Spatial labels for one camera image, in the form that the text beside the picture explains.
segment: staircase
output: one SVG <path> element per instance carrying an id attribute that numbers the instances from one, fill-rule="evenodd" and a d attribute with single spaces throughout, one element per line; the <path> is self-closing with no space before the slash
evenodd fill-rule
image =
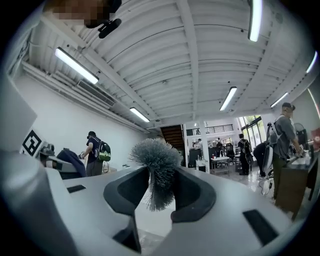
<path id="1" fill-rule="evenodd" d="M 162 127 L 161 132 L 166 142 L 179 151 L 185 151 L 184 134 L 181 125 Z"/>

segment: man wearing cap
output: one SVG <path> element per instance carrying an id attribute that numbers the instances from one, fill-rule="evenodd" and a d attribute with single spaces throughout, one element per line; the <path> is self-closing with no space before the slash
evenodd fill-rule
<path id="1" fill-rule="evenodd" d="M 291 122 L 294 110 L 294 105 L 291 105 L 288 102 L 283 103 L 281 116 L 274 123 L 277 133 L 281 135 L 276 145 L 273 147 L 272 165 L 274 174 L 274 199 L 277 199 L 281 170 L 287 163 L 290 142 L 292 142 L 299 156 L 302 156 L 304 153 L 299 146 L 298 139 L 296 138 L 294 127 Z"/>
<path id="2" fill-rule="evenodd" d="M 88 177 L 101 175 L 103 161 L 98 160 L 99 145 L 101 140 L 96 136 L 94 131 L 89 131 L 89 134 L 86 138 L 88 139 L 88 142 L 86 143 L 88 147 L 86 148 L 85 152 L 80 155 L 81 159 L 85 159 L 85 157 L 89 154 L 85 169 L 86 175 Z"/>

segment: white pillar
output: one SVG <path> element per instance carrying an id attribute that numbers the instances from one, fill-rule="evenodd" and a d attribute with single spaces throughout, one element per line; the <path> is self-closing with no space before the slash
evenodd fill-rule
<path id="1" fill-rule="evenodd" d="M 185 124 L 183 124 L 183 138 L 184 138 L 185 167 L 188 168 L 189 147 L 188 147 L 187 130 L 186 130 L 186 125 Z"/>
<path id="2" fill-rule="evenodd" d="M 199 128 L 200 128 L 201 140 L 202 140 L 203 158 L 205 160 L 205 171 L 207 173 L 210 173 L 208 140 L 207 140 L 207 134 L 206 134 L 205 122 L 204 121 L 199 121 Z"/>

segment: bristle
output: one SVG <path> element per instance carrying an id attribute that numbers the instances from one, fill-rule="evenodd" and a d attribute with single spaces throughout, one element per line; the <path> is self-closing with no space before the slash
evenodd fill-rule
<path id="1" fill-rule="evenodd" d="M 174 200 L 175 168 L 182 159 L 179 152 L 163 139 L 147 138 L 133 147 L 130 159 L 150 171 L 150 210 L 164 210 Z"/>

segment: black railing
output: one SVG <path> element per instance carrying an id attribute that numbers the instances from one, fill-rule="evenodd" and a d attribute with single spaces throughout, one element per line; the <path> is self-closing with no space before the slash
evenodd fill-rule
<path id="1" fill-rule="evenodd" d="M 206 127 L 205 133 L 206 134 L 215 134 L 215 133 L 222 133 L 222 132 L 230 132 L 233 130 L 234 130 L 233 125 L 227 124 L 227 125 Z M 187 129 L 186 135 L 187 136 L 201 135 L 200 128 Z"/>

